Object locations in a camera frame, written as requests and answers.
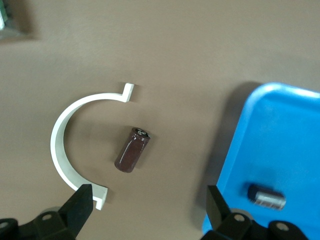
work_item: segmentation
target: white plastic bracket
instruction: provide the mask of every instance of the white plastic bracket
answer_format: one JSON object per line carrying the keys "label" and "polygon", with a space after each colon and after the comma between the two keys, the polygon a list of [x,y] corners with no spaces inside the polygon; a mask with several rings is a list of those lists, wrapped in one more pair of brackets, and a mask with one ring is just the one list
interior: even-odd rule
{"label": "white plastic bracket", "polygon": [[59,116],[54,124],[50,148],[51,156],[54,166],[61,178],[75,191],[81,187],[82,184],[92,185],[93,200],[96,201],[95,208],[101,210],[107,197],[108,188],[95,184],[84,177],[82,177],[77,171],[71,166],[65,151],[64,135],[67,123],[72,115],[83,105],[97,101],[97,100],[116,100],[126,103],[130,100],[131,93],[134,89],[134,84],[126,83],[123,89],[123,93],[99,93],[95,95],[86,96],[74,102],[68,106]]}

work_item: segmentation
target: blue tray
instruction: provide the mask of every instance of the blue tray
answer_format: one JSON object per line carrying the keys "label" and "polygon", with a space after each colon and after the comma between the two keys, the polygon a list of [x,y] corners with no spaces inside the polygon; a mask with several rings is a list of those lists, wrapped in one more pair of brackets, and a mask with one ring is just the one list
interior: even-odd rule
{"label": "blue tray", "polygon": [[[262,226],[282,220],[320,239],[320,93],[281,83],[261,85],[243,107],[217,187],[230,208]],[[286,197],[283,210],[253,204],[249,184]],[[203,226],[212,229],[208,216]]]}

